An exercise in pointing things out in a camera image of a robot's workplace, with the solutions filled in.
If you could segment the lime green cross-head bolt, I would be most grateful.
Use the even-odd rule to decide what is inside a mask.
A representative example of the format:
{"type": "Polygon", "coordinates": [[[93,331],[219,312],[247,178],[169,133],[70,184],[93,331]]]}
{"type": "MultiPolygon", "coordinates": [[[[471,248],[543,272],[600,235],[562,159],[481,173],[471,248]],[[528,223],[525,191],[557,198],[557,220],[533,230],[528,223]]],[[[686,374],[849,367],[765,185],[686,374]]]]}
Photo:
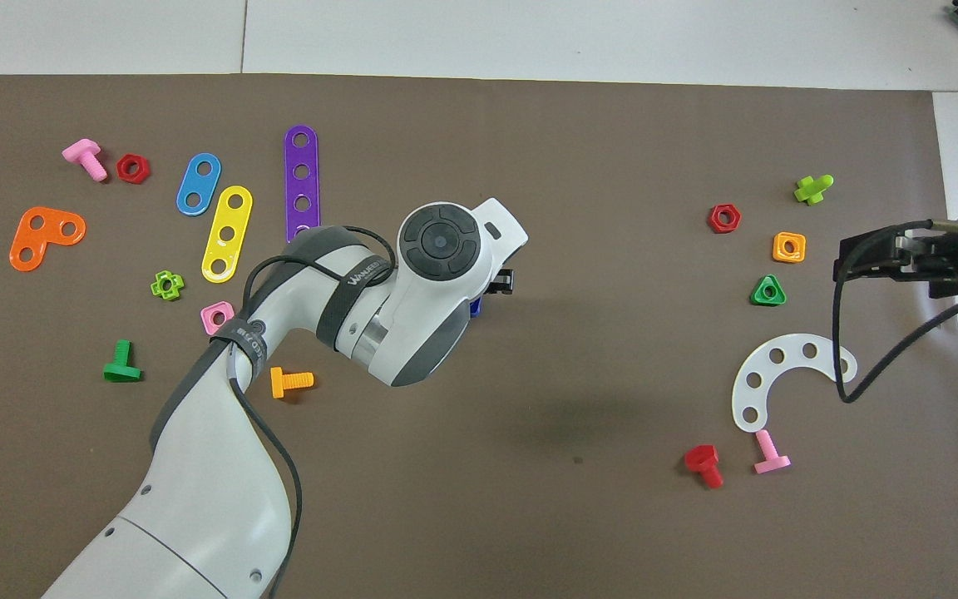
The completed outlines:
{"type": "Polygon", "coordinates": [[[797,202],[806,202],[807,205],[816,205],[822,202],[824,194],[835,182],[835,178],[830,174],[817,177],[805,176],[798,179],[796,189],[793,194],[797,202]]]}

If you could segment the orange square plastic nut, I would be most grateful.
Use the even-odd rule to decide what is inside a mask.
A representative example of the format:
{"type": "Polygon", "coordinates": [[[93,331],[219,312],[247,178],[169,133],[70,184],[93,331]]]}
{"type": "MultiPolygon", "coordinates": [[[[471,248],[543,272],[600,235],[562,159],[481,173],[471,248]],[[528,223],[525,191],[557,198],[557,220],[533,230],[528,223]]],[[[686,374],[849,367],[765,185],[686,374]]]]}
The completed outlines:
{"type": "Polygon", "coordinates": [[[807,257],[807,243],[803,234],[779,231],[773,238],[772,258],[780,263],[802,263],[807,257]]]}

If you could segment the white curved five-hole plate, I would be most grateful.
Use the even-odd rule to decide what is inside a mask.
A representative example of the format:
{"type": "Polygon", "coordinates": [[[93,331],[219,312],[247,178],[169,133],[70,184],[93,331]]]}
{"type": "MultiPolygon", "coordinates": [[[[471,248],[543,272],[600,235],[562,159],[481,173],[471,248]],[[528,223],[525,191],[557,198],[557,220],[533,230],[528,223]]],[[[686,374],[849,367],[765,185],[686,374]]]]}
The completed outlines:
{"type": "Polygon", "coordinates": [[[856,357],[841,348],[839,367],[835,364],[832,341],[817,334],[784,334],[757,346],[738,368],[731,387],[731,416],[738,429],[756,433],[767,427],[769,390],[779,376],[796,369],[822,373],[830,380],[839,370],[845,382],[857,376],[856,357]]]}

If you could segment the green triangle plastic nut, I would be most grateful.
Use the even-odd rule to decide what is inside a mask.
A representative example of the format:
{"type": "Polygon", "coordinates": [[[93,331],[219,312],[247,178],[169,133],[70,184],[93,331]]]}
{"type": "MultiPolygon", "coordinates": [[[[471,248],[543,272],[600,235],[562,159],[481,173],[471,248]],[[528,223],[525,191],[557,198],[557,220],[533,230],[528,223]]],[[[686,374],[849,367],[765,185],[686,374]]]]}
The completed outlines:
{"type": "Polygon", "coordinates": [[[749,296],[750,304],[765,307],[782,306],[787,300],[786,291],[776,275],[762,276],[749,296]]]}

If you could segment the brown table mat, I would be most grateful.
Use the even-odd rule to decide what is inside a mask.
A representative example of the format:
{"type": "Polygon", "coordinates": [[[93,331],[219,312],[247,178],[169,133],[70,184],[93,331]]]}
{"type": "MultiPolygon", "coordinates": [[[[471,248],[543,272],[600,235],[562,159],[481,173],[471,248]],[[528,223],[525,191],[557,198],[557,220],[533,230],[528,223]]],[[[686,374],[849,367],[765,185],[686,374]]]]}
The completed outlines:
{"type": "Polygon", "coordinates": [[[946,324],[843,404],[821,373],[776,380],[757,475],[735,373],[782,334],[829,333],[848,236],[942,219],[929,92],[415,78],[0,77],[0,598],[38,599],[136,494],[149,433],[208,338],[284,245],[283,136],[319,137],[322,216],[392,238],[427,202],[496,197],[529,242],[516,292],[429,380],[402,389],[295,331],[271,363],[315,372],[254,406],[304,485],[279,595],[446,599],[958,599],[958,334],[946,324]],[[92,181],[63,159],[101,146],[92,181]],[[223,170],[176,209],[189,159],[223,170]],[[150,163],[141,185],[116,163],[150,163]],[[822,202],[794,197],[830,174],[822,202]],[[201,261],[229,186],[254,198],[235,276],[201,261]],[[734,204],[737,231],[707,217],[734,204]],[[8,253],[31,207],[86,221],[31,272],[8,253]],[[779,231],[802,263],[772,258],[779,231]],[[157,272],[185,287],[150,292],[157,272]],[[750,304],[776,275],[782,306],[750,304]],[[102,376],[118,339],[143,379],[102,376]],[[712,444],[723,486],[685,452],[712,444]]]}

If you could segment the purple four-hole plate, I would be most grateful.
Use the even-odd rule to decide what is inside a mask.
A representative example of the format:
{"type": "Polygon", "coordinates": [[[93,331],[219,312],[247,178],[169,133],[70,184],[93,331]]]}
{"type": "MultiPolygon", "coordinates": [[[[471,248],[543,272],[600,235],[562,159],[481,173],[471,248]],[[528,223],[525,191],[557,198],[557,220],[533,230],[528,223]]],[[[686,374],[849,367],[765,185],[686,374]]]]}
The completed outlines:
{"type": "Polygon", "coordinates": [[[285,241],[300,231],[322,225],[319,137],[298,124],[283,137],[283,197],[285,241]]]}

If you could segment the pink plastic bolt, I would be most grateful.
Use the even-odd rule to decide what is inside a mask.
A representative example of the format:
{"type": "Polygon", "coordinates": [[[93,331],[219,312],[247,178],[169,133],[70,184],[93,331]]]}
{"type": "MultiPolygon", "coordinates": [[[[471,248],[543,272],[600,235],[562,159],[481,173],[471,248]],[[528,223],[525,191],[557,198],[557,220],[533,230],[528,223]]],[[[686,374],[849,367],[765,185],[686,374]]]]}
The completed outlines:
{"type": "Polygon", "coordinates": [[[103,182],[109,173],[98,158],[100,152],[101,146],[96,141],[80,139],[64,148],[61,155],[65,161],[82,167],[92,181],[103,182]]]}
{"type": "Polygon", "coordinates": [[[767,429],[760,429],[755,433],[755,437],[762,454],[760,462],[753,464],[753,470],[756,474],[774,473],[774,471],[792,465],[790,458],[778,451],[767,429]]]}

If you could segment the orange plastic bolt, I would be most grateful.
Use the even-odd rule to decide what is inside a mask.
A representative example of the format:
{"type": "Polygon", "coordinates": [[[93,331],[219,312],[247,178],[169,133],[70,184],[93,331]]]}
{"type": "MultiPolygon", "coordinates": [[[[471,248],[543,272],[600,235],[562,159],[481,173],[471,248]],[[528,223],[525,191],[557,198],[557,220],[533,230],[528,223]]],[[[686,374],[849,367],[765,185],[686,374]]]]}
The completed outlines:
{"type": "Polygon", "coordinates": [[[273,367],[269,371],[271,395],[275,399],[286,399],[289,392],[309,389],[315,386],[316,380],[312,372],[285,372],[280,367],[273,367]]]}

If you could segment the red plastic bolt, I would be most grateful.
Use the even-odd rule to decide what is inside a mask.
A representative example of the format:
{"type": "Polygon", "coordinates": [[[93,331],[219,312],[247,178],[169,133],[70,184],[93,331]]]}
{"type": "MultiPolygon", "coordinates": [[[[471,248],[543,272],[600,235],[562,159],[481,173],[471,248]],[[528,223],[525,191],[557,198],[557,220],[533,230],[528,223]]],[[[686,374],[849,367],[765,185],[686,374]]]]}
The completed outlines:
{"type": "Polygon", "coordinates": [[[690,448],[684,455],[684,466],[689,473],[699,475],[700,481],[708,489],[723,486],[723,475],[719,470],[719,453],[712,444],[700,444],[690,448]]]}

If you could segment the yellow three-hole plate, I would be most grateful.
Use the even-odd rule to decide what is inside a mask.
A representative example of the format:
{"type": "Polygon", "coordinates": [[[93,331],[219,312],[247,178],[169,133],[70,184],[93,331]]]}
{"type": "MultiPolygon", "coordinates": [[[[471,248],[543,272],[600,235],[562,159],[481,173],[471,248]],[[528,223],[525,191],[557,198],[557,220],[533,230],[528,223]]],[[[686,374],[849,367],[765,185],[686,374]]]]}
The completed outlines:
{"type": "Polygon", "coordinates": [[[246,186],[229,186],[218,197],[200,265],[209,283],[227,283],[235,276],[252,208],[254,197],[246,186]]]}

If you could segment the pink square plastic nut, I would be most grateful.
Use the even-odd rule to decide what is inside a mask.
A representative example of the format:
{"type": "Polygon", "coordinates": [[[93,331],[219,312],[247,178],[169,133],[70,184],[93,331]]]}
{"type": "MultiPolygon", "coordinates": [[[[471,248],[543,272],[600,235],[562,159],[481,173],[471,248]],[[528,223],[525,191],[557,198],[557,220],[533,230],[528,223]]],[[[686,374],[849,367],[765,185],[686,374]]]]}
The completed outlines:
{"type": "Polygon", "coordinates": [[[235,317],[235,307],[229,302],[208,304],[199,311],[206,336],[213,336],[220,327],[235,317]]]}

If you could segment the blue two-hole plate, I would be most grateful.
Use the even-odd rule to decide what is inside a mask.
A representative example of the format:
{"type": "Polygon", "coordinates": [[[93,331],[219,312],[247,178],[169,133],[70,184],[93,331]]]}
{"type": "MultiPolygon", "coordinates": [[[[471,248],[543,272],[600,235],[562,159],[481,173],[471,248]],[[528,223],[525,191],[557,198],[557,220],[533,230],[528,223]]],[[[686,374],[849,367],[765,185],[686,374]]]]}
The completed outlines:
{"type": "Polygon", "coordinates": [[[222,170],[220,159],[213,153],[202,152],[192,156],[176,191],[176,209],[183,216],[203,215],[212,204],[222,170]]]}

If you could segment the green plastic bolt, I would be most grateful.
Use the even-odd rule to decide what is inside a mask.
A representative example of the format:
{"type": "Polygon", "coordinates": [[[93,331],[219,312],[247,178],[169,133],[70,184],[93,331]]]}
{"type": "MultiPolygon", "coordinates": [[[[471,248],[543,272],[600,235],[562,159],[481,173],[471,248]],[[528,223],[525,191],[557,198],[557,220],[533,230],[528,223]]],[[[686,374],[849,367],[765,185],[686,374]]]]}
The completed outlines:
{"type": "Polygon", "coordinates": [[[131,364],[131,352],[131,341],[118,339],[111,361],[103,365],[103,378],[114,383],[132,383],[142,380],[143,371],[131,364]]]}

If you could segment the orange three-hole corner plate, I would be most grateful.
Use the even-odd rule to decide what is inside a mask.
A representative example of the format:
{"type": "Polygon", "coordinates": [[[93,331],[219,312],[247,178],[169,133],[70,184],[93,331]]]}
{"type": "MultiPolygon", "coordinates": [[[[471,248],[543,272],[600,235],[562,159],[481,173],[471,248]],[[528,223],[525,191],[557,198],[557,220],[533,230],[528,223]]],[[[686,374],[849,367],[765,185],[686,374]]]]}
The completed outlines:
{"type": "Polygon", "coordinates": [[[12,236],[8,261],[19,272],[31,272],[42,264],[50,245],[72,246],[86,234],[86,221],[75,212],[49,207],[31,207],[23,213],[12,236]]]}

